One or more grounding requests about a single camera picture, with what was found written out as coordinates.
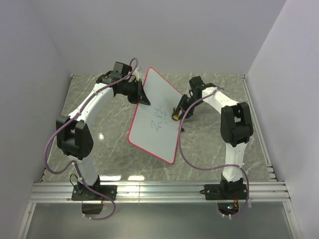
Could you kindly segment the red framed whiteboard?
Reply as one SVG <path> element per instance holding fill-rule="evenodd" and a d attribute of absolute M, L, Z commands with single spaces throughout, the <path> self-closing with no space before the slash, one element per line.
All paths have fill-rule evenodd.
<path fill-rule="evenodd" d="M 128 142 L 168 164 L 174 164 L 179 121 L 174 121 L 171 116 L 182 93 L 152 67 L 146 72 L 143 89 L 151 104 L 137 104 Z"/>

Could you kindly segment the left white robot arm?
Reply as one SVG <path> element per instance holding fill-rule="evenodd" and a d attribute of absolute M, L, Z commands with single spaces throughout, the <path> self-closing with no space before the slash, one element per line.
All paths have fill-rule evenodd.
<path fill-rule="evenodd" d="M 69 158 L 77 172 L 78 181 L 72 195 L 75 201 L 114 199 L 108 193 L 115 188 L 101 185 L 89 155 L 94 146 L 90 127 L 102 107 L 117 94 L 126 96 L 131 104 L 150 104 L 138 70 L 111 70 L 97 78 L 89 96 L 74 111 L 56 120 L 57 147 Z"/>

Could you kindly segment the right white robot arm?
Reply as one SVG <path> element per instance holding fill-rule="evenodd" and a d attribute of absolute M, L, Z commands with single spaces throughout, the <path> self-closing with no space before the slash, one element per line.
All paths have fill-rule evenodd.
<path fill-rule="evenodd" d="M 207 199 L 244 200 L 249 196 L 249 182 L 242 169 L 244 152 L 253 135 L 250 107 L 222 93 L 213 83 L 204 83 L 200 76 L 189 80 L 190 90 L 172 110 L 172 119 L 183 122 L 193 116 L 194 108 L 207 103 L 220 114 L 220 134 L 226 145 L 225 163 L 219 184 L 208 184 L 202 190 Z"/>

